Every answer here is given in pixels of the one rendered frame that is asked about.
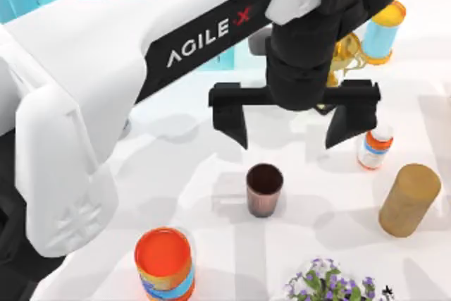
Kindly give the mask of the gold trophy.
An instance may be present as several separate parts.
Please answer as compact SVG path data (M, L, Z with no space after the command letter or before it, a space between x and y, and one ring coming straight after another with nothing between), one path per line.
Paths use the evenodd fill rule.
M328 73L326 85L340 86L351 70L362 69L366 60L362 53L361 42L353 32L335 44L333 59Z

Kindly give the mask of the tan cylinder can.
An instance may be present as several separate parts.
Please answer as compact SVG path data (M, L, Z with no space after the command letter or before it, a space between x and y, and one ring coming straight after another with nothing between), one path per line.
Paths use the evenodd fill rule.
M435 171L423 164L406 164L395 176L380 211L381 228L396 238L413 234L439 195L442 184Z

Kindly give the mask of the white and orange bottle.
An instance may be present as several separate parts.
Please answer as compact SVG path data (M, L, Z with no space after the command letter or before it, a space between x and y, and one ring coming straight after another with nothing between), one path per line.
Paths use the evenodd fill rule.
M376 170L384 161L393 143L393 128L384 123L366 132L357 152L357 161L369 170Z

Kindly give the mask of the pale grey rounded box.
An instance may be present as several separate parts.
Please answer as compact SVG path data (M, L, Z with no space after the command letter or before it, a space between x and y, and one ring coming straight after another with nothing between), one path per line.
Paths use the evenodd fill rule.
M248 37L249 51L254 56L266 55L266 39L271 36L272 28L264 27Z

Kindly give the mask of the orange can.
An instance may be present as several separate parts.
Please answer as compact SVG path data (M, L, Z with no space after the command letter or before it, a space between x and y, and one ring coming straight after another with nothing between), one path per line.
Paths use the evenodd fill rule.
M137 241L134 252L149 301L188 301L194 291L190 244L175 228L159 227Z

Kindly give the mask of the blue and yellow can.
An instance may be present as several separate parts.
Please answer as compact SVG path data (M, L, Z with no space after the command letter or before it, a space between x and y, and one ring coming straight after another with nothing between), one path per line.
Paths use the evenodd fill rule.
M397 31L405 16L406 8L394 0L371 18L361 44L367 63L378 66L390 60Z

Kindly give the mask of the purple flower plant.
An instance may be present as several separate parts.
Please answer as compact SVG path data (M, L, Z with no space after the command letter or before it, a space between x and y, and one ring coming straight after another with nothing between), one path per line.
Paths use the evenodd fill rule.
M395 301L393 289L373 277L358 279L331 258L316 257L285 284L287 301Z

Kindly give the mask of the dark brown cup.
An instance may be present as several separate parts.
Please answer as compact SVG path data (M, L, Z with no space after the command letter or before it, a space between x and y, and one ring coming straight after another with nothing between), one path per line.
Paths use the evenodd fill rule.
M266 163L256 164L246 175L247 207L257 218L270 217L278 203L284 183L280 170Z

